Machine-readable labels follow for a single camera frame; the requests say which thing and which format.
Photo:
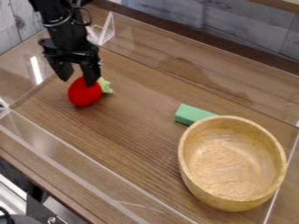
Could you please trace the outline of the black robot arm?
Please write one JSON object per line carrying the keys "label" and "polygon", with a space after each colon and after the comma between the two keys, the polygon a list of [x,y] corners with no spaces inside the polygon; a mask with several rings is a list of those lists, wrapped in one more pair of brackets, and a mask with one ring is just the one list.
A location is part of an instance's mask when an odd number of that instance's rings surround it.
{"label": "black robot arm", "polygon": [[27,0],[33,11],[41,15],[41,24],[49,33],[47,38],[38,40],[42,55],[53,72],[62,81],[73,74],[73,64],[78,64],[86,86],[99,78],[98,47],[87,41],[87,30],[91,20],[82,20],[82,7],[69,0]]}

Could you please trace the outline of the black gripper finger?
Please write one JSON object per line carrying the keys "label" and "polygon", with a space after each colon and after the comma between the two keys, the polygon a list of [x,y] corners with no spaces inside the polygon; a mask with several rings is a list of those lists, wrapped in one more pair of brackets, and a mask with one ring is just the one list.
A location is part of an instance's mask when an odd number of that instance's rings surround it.
{"label": "black gripper finger", "polygon": [[82,72],[83,81],[86,83],[86,86],[89,87],[97,82],[101,75],[99,62],[82,61],[78,66]]}
{"label": "black gripper finger", "polygon": [[53,57],[47,58],[50,68],[62,81],[66,81],[73,73],[71,64],[65,61],[59,61]]}

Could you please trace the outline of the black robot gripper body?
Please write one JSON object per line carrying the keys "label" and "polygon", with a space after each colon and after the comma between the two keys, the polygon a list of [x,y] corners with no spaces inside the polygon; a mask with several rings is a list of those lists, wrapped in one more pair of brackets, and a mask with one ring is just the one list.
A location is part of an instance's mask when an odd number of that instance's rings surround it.
{"label": "black robot gripper body", "polygon": [[59,65],[62,63],[81,64],[82,62],[99,62],[98,48],[89,42],[82,43],[78,47],[70,50],[57,47],[49,38],[41,38],[38,45],[42,48],[42,54],[50,65]]}

